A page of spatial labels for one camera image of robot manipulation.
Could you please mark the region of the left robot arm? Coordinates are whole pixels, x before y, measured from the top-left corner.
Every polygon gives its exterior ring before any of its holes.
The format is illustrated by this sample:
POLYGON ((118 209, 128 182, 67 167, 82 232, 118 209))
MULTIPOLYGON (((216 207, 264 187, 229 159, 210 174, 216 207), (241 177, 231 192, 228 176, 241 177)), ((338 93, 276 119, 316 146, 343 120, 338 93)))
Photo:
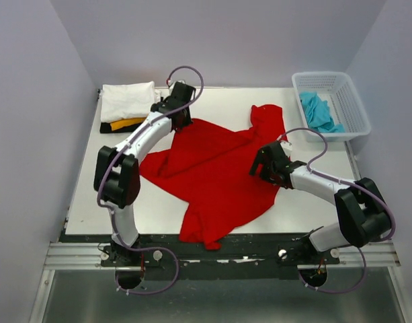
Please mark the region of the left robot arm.
POLYGON ((133 209, 140 192, 140 165, 163 137, 192 123, 189 105, 196 99, 195 93, 194 87, 175 82, 169 95, 151 106, 145 121, 131 135, 98 151, 93 188, 98 206, 109 211, 112 239, 120 245, 116 257, 126 266, 135 264, 140 256, 134 245, 139 232, 133 209))

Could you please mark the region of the red t shirt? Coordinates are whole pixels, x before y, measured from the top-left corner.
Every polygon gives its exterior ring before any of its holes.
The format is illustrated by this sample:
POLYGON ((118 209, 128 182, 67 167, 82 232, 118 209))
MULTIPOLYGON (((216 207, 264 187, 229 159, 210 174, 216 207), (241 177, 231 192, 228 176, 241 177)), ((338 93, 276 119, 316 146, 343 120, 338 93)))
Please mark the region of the red t shirt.
POLYGON ((259 149, 285 133, 282 108, 252 106, 251 126, 230 131, 195 118, 171 148, 148 154, 140 174, 188 203, 179 240, 218 250, 220 239, 264 214, 279 186, 249 175, 259 149))

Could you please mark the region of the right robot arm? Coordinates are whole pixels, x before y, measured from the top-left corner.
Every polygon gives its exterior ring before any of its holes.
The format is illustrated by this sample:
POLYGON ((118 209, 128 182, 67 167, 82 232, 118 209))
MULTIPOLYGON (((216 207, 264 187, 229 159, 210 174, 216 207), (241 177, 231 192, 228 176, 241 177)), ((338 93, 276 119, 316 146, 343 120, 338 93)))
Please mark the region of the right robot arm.
POLYGON ((252 176, 256 173, 266 182, 310 193, 335 206, 337 223, 302 238, 300 257, 309 264, 321 259, 325 251, 343 246, 361 248, 393 229, 390 211, 374 181, 338 180, 317 174, 306 163, 291 161, 283 142, 274 141, 258 150, 249 171, 252 176))

